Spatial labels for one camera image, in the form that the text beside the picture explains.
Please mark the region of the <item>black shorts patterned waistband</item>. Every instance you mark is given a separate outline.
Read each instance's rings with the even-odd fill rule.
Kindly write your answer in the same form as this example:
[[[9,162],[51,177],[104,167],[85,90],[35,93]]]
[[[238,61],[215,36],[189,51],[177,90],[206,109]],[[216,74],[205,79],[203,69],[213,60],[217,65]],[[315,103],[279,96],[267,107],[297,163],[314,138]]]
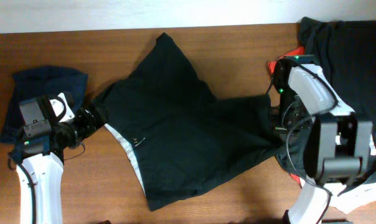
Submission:
[[[131,145],[150,210],[207,193],[276,155],[267,95],[220,100],[167,34],[94,99]]]

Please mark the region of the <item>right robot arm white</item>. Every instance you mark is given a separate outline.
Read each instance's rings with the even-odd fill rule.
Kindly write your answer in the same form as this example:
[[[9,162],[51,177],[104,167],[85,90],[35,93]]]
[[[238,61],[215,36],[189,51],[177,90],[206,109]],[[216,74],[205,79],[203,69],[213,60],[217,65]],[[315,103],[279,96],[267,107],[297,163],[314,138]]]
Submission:
[[[282,222],[321,223],[332,199],[331,184],[348,187],[365,175],[373,124],[342,100],[312,55],[281,57],[270,85],[280,94],[272,112],[273,129],[284,139],[289,164],[291,138],[309,132],[303,150],[305,173],[292,168],[304,185]]]

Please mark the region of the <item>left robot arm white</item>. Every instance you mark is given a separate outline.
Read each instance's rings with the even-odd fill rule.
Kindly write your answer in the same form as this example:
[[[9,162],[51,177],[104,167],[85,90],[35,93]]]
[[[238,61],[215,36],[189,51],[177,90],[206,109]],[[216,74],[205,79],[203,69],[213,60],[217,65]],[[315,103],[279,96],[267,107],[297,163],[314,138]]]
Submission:
[[[107,122],[105,110],[90,104],[72,111],[67,92],[20,102],[24,124],[14,149],[21,190],[21,223],[62,223],[61,181],[64,149],[75,149]]]

